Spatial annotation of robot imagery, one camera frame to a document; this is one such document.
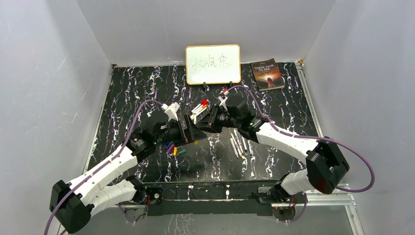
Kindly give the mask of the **purple pen cap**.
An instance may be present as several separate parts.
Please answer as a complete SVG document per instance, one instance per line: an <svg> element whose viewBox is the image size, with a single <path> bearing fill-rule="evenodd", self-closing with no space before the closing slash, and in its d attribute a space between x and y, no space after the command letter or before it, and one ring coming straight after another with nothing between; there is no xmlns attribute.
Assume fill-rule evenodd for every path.
<svg viewBox="0 0 415 235"><path fill-rule="evenodd" d="M171 153L174 149L174 144L171 144L168 148L167 148L167 153Z"/></svg>

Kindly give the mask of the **red cap marker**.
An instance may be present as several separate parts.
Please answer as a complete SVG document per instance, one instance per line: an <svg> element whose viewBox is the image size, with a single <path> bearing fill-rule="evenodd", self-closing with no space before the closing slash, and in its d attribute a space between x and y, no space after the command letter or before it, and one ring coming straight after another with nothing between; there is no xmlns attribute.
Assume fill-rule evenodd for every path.
<svg viewBox="0 0 415 235"><path fill-rule="evenodd" d="M194 114L194 115L196 115L196 114L200 113L200 112L201 112L204 108L206 108L206 107L207 107L208 103L209 103L209 101L208 101L207 99L202 100L202 101L199 103L199 105L198 105L198 106L196 106L196 107L195 107L195 108L191 111L191 113L192 113L192 114Z"/></svg>

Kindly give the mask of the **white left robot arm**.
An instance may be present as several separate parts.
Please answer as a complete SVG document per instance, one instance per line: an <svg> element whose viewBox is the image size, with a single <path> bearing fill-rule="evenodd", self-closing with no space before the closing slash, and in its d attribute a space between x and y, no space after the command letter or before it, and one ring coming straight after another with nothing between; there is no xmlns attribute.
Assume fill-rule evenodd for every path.
<svg viewBox="0 0 415 235"><path fill-rule="evenodd" d="M186 128L179 120L158 113L143 126L134 129L112 154L83 175L66 183L58 181L52 187L49 209L67 233L73 234L87 225L98 212L124 201L135 204L146 198L146 190L135 177L110 186L119 175L152 155L163 143L182 146L207 138L188 115Z"/></svg>

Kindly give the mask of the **orange cap marker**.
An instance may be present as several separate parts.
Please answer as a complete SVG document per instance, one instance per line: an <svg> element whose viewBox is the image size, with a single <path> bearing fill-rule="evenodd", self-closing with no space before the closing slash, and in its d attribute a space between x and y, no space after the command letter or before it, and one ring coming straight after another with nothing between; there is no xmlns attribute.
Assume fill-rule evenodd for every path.
<svg viewBox="0 0 415 235"><path fill-rule="evenodd" d="M197 122L201 121L204 118L204 111L200 112L198 114L193 114L191 116L191 120L193 121L194 124L196 124Z"/></svg>

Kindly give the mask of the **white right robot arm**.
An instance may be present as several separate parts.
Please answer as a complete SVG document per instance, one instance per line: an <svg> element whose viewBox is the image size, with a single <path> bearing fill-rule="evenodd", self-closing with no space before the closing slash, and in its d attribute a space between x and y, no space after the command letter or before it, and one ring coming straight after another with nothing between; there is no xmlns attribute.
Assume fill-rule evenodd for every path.
<svg viewBox="0 0 415 235"><path fill-rule="evenodd" d="M236 128L242 137L275 147L306 165L305 170L284 175L268 190L259 189L254 193L263 204L287 203L295 194L314 189L331 194L349 171L349 165L337 144L285 135L266 118L254 115L246 104L229 105L227 108L214 105L206 116L196 122L196 126L210 133L221 133L224 127Z"/></svg>

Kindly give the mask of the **yellow cap marker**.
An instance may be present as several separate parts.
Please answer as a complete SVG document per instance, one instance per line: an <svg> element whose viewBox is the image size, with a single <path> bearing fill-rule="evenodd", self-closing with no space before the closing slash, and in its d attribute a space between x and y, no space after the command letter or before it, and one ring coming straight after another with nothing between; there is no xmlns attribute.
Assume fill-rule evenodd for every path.
<svg viewBox="0 0 415 235"><path fill-rule="evenodd" d="M234 145L235 145L235 148L236 148L236 151L237 151L237 153L238 153L239 157L242 157L242 156L243 156L243 154L242 154L242 152L241 152L241 151L240 151L240 149L239 149L239 145L238 145L238 143L237 143L237 141L236 141L235 136L234 136L233 134L231 134L231 137L232 137L232 140L233 140L233 142L234 142Z"/></svg>

